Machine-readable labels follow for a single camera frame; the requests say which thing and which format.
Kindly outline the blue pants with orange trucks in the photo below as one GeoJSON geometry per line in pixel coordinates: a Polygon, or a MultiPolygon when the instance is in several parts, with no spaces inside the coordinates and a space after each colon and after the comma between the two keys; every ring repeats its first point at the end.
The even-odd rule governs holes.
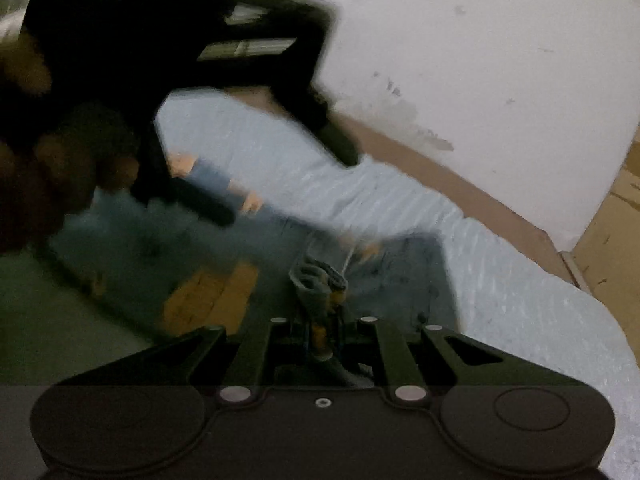
{"type": "Polygon", "coordinates": [[[274,386],[371,387],[365,316],[409,342],[428,324],[458,325],[434,235],[362,240],[322,228],[258,203],[207,162],[178,189],[234,220],[217,226],[178,204],[101,193],[53,237],[55,262],[107,310],[169,337],[221,325],[239,350],[284,318],[268,356],[274,386]]]}

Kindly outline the metal scrollwork headboard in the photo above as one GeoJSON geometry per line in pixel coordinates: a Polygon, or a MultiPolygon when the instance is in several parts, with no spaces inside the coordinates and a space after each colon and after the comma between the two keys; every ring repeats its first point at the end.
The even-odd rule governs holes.
{"type": "Polygon", "coordinates": [[[295,0],[1,0],[1,37],[47,66],[193,63],[278,55],[305,35],[295,0]]]}

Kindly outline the light blue textured bedspread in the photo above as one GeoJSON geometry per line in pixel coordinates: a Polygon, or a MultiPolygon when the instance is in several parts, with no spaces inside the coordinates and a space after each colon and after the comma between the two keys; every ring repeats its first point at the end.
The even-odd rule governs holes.
{"type": "Polygon", "coordinates": [[[288,119],[203,92],[171,96],[157,120],[169,151],[204,158],[289,216],[366,240],[434,235],[462,332],[603,393],[616,429],[602,469],[613,479],[638,477],[639,369],[600,301],[393,166],[370,157],[338,166],[288,119]]]}

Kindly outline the light wooden wardrobe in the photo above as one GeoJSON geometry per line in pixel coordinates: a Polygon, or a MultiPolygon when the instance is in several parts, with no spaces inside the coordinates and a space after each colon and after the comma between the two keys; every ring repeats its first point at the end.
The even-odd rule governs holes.
{"type": "Polygon", "coordinates": [[[602,302],[639,353],[639,138],[571,252],[562,255],[578,288],[602,302]]]}

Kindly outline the brown wooden bed frame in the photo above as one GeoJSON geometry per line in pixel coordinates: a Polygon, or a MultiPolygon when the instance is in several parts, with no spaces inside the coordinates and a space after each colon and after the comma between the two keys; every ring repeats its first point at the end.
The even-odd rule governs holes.
{"type": "Polygon", "coordinates": [[[343,114],[337,113],[335,119],[372,158],[398,168],[427,188],[447,196],[466,216],[482,222],[545,271],[571,285],[576,284],[546,232],[434,160],[343,114]]]}

